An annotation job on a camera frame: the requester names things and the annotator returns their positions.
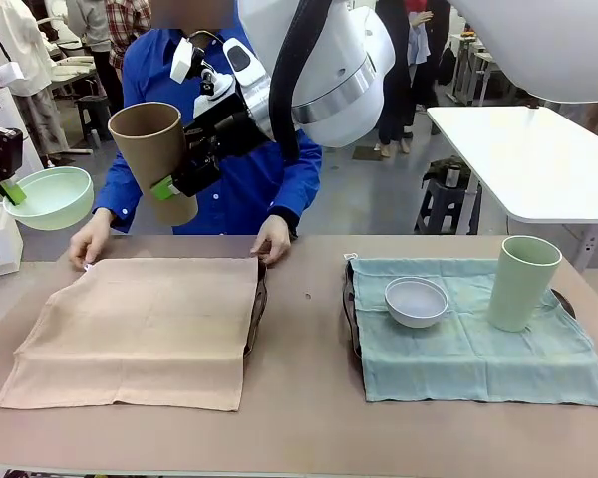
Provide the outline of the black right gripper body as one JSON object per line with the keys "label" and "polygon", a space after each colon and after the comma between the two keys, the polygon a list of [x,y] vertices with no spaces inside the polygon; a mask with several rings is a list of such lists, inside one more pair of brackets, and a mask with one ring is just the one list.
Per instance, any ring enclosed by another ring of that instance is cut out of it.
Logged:
{"label": "black right gripper body", "polygon": [[241,157],[269,141],[246,112],[229,114],[226,118],[195,119],[183,129],[185,148],[181,164],[203,164]]}

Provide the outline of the person's right hand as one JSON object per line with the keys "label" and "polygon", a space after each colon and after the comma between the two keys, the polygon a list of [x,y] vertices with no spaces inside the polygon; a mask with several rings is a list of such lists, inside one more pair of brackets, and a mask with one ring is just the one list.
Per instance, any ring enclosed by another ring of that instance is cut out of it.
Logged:
{"label": "person's right hand", "polygon": [[72,265],[84,270],[93,265],[103,252],[111,235],[114,214],[106,208],[98,208],[92,218],[70,240],[68,255]]}

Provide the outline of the person's left hand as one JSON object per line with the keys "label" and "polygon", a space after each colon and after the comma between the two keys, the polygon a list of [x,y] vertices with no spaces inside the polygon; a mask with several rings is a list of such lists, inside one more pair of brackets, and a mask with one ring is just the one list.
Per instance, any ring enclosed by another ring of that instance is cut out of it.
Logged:
{"label": "person's left hand", "polygon": [[288,224],[282,217],[270,215],[261,225],[250,254],[266,265],[274,265],[284,257],[290,247]]}

